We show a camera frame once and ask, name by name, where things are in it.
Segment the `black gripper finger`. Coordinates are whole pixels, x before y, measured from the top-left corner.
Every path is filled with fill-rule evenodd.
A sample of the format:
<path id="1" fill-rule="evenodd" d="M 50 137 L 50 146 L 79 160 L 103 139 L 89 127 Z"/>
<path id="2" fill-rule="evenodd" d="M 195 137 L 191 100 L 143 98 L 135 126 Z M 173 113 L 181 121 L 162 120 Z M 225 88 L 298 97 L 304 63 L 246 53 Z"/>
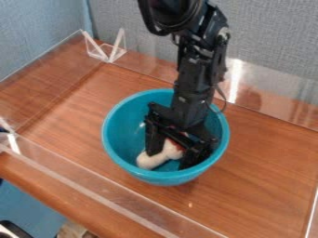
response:
<path id="1" fill-rule="evenodd" d="M 182 157 L 179 169 L 185 170 L 198 165 L 211 154 L 213 149 L 209 143 L 197 142 Z"/>
<path id="2" fill-rule="evenodd" d="M 169 129 L 153 123 L 146 125 L 146 152 L 149 156 L 158 154 L 165 147 Z"/>

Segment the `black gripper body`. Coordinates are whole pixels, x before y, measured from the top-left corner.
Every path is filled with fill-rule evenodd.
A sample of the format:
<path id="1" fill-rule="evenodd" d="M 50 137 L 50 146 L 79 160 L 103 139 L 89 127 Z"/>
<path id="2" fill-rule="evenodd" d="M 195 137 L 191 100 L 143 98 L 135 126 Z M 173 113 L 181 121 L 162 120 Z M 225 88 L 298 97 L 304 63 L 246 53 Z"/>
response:
<path id="1" fill-rule="evenodd" d="M 167 139 L 173 139 L 186 150 L 199 141 L 209 143 L 211 149 L 217 144 L 218 139 L 205 126 L 214 92 L 214 83 L 206 72 L 179 71 L 170 105 L 149 104 L 146 124 L 165 126 L 169 129 Z"/>

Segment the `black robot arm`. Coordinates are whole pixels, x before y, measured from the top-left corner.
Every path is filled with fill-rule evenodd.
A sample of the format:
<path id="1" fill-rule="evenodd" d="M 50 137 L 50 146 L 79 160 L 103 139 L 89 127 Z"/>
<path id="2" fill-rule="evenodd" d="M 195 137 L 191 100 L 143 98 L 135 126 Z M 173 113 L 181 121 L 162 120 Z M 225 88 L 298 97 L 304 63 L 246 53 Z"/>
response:
<path id="1" fill-rule="evenodd" d="M 175 141 L 186 149 L 179 164 L 185 170 L 209 158 L 218 143 L 205 120 L 228 71 L 228 18 L 211 0 L 138 0 L 138 6 L 149 31 L 169 35 L 178 47 L 171 104 L 149 104 L 146 154 L 155 156 Z"/>

